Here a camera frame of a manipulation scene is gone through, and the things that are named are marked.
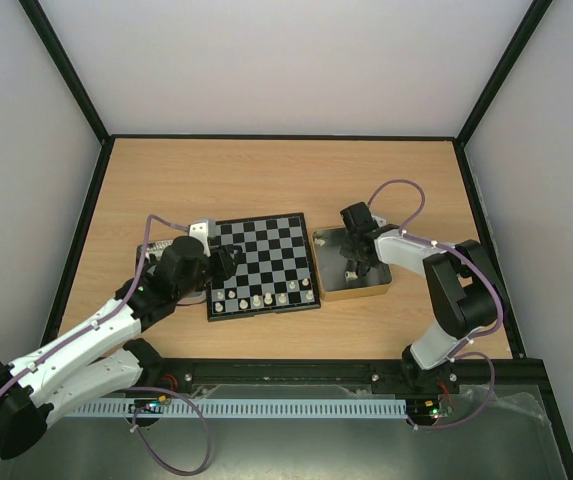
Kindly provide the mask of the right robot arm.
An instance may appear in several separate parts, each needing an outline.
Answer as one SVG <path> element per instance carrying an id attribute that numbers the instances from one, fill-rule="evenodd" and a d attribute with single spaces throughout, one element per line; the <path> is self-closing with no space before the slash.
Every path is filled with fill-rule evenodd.
<path id="1" fill-rule="evenodd" d="M 412 235 L 378 221 L 364 202 L 340 215 L 346 228 L 340 254 L 353 264 L 356 276 L 388 265 L 426 280 L 434 320 L 402 353 L 401 376 L 409 389 L 426 390 L 442 364 L 502 325 L 508 310 L 506 290 L 478 241 L 449 244 Z"/>

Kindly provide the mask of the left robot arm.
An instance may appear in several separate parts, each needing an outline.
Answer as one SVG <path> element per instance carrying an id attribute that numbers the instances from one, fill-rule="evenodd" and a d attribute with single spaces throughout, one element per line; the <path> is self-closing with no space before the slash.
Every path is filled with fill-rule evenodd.
<path id="1" fill-rule="evenodd" d="M 239 246 L 177 237 L 158 261 L 141 256 L 134 277 L 67 334 L 8 364 L 0 360 L 0 458 L 23 454 L 84 403 L 150 380 L 160 356 L 139 334 L 183 298 L 232 277 L 241 255 Z"/>

